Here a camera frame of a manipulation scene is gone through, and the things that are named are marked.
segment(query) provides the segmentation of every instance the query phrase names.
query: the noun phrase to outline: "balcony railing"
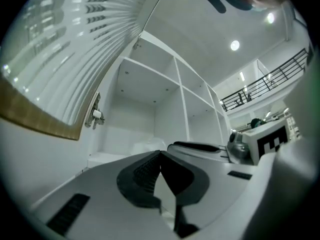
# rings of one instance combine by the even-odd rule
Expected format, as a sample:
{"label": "balcony railing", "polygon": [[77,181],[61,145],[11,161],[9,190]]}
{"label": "balcony railing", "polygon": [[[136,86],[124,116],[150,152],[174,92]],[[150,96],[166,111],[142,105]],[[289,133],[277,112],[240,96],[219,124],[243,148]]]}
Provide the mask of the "balcony railing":
{"label": "balcony railing", "polygon": [[223,109],[227,112],[229,110],[238,108],[261,95],[270,92],[274,88],[282,85],[289,79],[296,76],[296,78],[302,76],[305,72],[305,63],[308,57],[306,49],[302,49],[292,58],[285,63],[277,67],[275,70],[261,77],[260,79],[250,83],[245,88],[242,88],[231,95],[220,100]]}

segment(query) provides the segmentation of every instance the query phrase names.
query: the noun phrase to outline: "ceiling light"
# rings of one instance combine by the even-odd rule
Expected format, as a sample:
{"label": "ceiling light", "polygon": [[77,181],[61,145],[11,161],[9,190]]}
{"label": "ceiling light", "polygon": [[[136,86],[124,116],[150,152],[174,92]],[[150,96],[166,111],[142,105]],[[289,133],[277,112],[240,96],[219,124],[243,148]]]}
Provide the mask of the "ceiling light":
{"label": "ceiling light", "polygon": [[244,75],[244,73],[242,73],[242,72],[240,72],[240,77],[241,77],[241,79],[242,79],[243,82],[246,80],[246,79],[245,79],[245,75]]}
{"label": "ceiling light", "polygon": [[230,48],[232,51],[238,50],[239,47],[240,47],[240,43],[237,40],[233,41],[230,45]]}
{"label": "ceiling light", "polygon": [[274,23],[274,21],[275,21],[275,16],[274,16],[274,14],[273,14],[272,12],[270,12],[270,13],[268,14],[268,16],[266,17],[266,19],[267,19],[267,21],[268,21],[270,24],[272,24],[272,23]]}

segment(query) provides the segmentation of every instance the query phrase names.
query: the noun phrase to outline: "black slot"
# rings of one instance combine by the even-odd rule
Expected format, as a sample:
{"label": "black slot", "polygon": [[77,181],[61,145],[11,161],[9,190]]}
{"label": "black slot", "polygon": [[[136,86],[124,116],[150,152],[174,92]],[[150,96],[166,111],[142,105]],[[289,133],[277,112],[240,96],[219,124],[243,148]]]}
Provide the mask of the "black slot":
{"label": "black slot", "polygon": [[46,225],[64,236],[89,199],[90,197],[87,195],[75,194]]}
{"label": "black slot", "polygon": [[243,173],[243,172],[239,172],[239,171],[235,171],[235,170],[230,171],[228,173],[228,175],[233,176],[233,177],[237,177],[237,178],[241,178],[244,180],[250,180],[252,177],[252,174]]}

